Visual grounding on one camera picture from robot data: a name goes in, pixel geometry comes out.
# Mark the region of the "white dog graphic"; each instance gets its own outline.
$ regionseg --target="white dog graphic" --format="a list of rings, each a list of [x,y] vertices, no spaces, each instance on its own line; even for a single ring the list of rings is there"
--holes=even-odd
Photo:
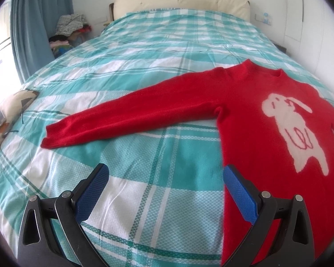
[[[304,103],[292,97],[271,93],[262,103],[262,110],[268,117],[275,117],[280,134],[287,143],[290,155],[293,157],[296,172],[299,173],[310,157],[315,157],[327,176],[329,168],[325,154],[319,146],[314,133],[305,125],[302,116],[295,112],[294,103],[312,113]]]

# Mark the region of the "folded clothes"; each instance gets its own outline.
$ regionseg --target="folded clothes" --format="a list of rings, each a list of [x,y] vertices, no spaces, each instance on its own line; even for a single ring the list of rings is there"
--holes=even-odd
[[[49,46],[51,47],[51,49],[57,47],[57,46],[61,46],[61,45],[69,45],[69,42],[66,41],[55,41],[55,42],[50,42]]]
[[[48,39],[48,42],[65,41],[65,40],[67,40],[67,36],[65,35],[54,35]]]
[[[54,58],[58,58],[59,56],[62,56],[64,53],[68,52],[70,49],[73,49],[74,47],[71,45],[59,45],[52,49]]]

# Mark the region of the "pillow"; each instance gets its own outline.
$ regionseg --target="pillow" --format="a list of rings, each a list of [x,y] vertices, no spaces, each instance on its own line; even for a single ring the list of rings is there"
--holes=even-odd
[[[20,114],[31,105],[38,94],[34,90],[21,90],[1,102],[0,110],[6,117],[6,122],[0,127],[0,146],[5,139],[4,134],[11,130]]]

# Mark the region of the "bedsheet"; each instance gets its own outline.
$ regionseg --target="bedsheet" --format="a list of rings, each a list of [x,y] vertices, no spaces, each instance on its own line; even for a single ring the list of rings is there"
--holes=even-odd
[[[100,35],[36,72],[23,86],[40,95],[0,148],[0,230],[17,254],[29,196],[72,190],[98,163],[110,180],[82,227],[110,266],[219,266],[223,179],[215,120],[45,150],[45,127],[60,119],[186,72],[251,59],[313,85],[315,76],[252,24],[213,11],[129,13]],[[59,223],[53,222],[73,260]]]

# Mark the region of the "red object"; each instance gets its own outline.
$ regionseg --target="red object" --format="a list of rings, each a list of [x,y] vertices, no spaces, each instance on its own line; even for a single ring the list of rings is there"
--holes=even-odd
[[[92,27],[89,25],[84,25],[83,28],[80,28],[78,30],[76,30],[75,32],[81,32],[81,33],[86,33],[86,32],[91,32],[92,31]]]
[[[183,74],[47,126],[41,146],[67,147],[215,117],[224,166],[234,164],[275,197],[303,196],[319,256],[334,236],[334,108],[281,69],[246,60]],[[249,226],[226,190],[222,262]],[[257,261],[271,242],[269,236]]]

